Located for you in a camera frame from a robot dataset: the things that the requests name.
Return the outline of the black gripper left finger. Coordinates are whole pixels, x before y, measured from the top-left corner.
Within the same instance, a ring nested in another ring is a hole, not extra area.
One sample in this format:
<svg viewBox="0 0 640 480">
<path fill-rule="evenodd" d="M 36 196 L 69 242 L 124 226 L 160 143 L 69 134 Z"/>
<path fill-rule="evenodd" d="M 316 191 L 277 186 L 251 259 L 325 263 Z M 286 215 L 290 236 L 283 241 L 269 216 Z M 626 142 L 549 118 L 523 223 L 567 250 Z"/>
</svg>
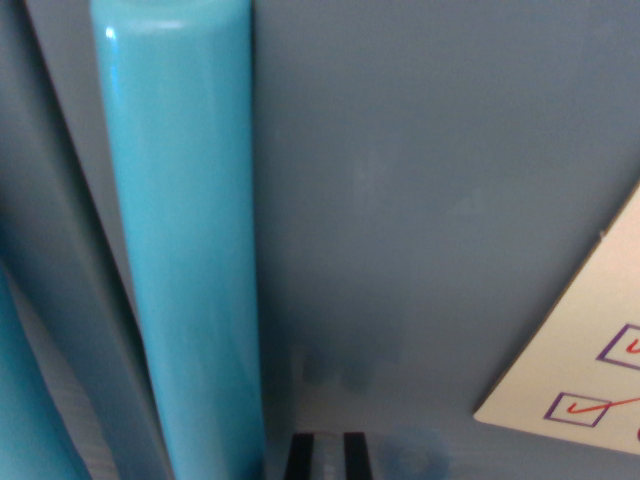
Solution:
<svg viewBox="0 0 640 480">
<path fill-rule="evenodd" d="M 313 448 L 313 433 L 295 433 L 292 436 L 284 480 L 311 479 Z"/>
</svg>

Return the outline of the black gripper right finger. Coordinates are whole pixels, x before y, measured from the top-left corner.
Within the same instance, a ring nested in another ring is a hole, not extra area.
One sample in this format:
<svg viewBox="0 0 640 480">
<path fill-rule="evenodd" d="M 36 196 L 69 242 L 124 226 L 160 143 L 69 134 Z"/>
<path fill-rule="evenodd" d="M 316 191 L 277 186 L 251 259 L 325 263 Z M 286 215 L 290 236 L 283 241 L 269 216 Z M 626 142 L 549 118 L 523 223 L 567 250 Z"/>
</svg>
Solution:
<svg viewBox="0 0 640 480">
<path fill-rule="evenodd" d="M 365 434 L 363 432 L 345 432 L 343 447 L 345 479 L 372 480 L 373 474 Z"/>
</svg>

